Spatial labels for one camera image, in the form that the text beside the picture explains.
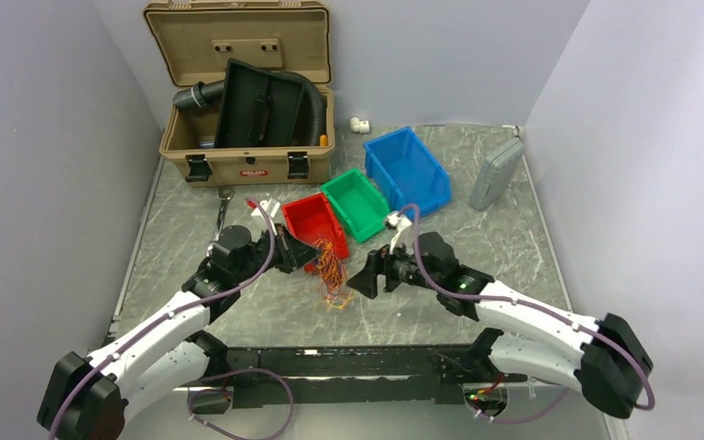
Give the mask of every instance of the black corrugated hose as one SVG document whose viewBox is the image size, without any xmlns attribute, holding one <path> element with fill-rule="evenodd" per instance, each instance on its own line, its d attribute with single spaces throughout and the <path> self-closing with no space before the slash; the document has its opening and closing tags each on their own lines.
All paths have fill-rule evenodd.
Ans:
<svg viewBox="0 0 704 440">
<path fill-rule="evenodd" d="M 325 101 L 317 87 L 308 78 L 294 71 L 283 71 L 284 76 L 289 76 L 303 83 L 303 88 L 309 96 L 311 110 L 311 127 L 306 135 L 306 145 L 320 145 L 320 136 L 325 132 Z M 215 81 L 204 84 L 198 82 L 193 87 L 181 90 L 174 95 L 174 105 L 180 110 L 194 107 L 206 107 L 223 95 L 225 81 Z"/>
</svg>

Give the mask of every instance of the toolbox lid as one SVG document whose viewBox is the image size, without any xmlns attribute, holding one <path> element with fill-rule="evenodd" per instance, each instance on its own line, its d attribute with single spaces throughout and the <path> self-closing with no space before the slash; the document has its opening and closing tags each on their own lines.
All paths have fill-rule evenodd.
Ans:
<svg viewBox="0 0 704 440">
<path fill-rule="evenodd" d="M 180 87 L 223 80 L 231 58 L 330 83 L 328 15 L 317 1 L 169 0 L 144 9 L 171 80 Z"/>
</svg>

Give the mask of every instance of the gray marble surface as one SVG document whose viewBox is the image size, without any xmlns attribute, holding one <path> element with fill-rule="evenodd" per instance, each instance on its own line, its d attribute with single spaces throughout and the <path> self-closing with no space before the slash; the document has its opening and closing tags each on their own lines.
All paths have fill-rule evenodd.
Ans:
<svg viewBox="0 0 704 440">
<path fill-rule="evenodd" d="M 390 132 L 377 128 L 358 135 L 337 129 L 332 174 L 365 169 L 363 142 Z M 555 263 L 524 166 L 509 190 L 490 208 L 476 211 L 468 197 L 485 154 L 511 138 L 508 129 L 491 126 L 418 126 L 417 135 L 452 179 L 453 201 L 429 215 L 422 230 L 438 231 L 464 264 L 494 275 L 514 289 L 565 309 Z M 227 225 L 246 225 L 244 198 L 272 196 L 283 203 L 317 193 L 316 185 L 237 186 Z M 188 187 L 165 162 L 137 253 L 121 313 L 120 334 L 153 314 L 194 273 L 213 233 L 219 205 L 215 189 Z M 382 232 L 360 245 L 347 238 L 348 273 L 362 269 L 366 253 L 389 242 Z M 403 284 L 375 300 L 361 295 L 345 310 L 320 301 L 319 279 L 303 271 L 269 271 L 245 289 L 234 307 L 207 329 L 230 346 L 350 346 L 368 344 L 469 343 L 484 328 L 447 312 L 435 293 Z"/>
</svg>

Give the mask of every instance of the wrench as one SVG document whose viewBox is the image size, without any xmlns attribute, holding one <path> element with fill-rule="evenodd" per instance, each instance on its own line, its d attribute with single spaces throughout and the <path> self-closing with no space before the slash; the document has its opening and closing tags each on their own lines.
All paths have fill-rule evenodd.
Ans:
<svg viewBox="0 0 704 440">
<path fill-rule="evenodd" d="M 220 197 L 220 209 L 217 211 L 217 223 L 214 225 L 214 235 L 212 236 L 213 242 L 220 238 L 220 232 L 223 230 L 223 225 L 226 221 L 228 204 L 230 204 L 233 194 L 234 191 L 232 186 L 224 186 L 217 190 L 217 195 Z"/>
</svg>

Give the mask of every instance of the green storage bin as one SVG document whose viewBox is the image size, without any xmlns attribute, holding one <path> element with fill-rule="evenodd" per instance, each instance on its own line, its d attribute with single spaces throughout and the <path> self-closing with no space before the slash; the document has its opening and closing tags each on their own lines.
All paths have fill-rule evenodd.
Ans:
<svg viewBox="0 0 704 440">
<path fill-rule="evenodd" d="M 390 213 L 387 199 L 358 169 L 352 169 L 320 187 L 347 235 L 363 243 L 384 229 Z"/>
</svg>

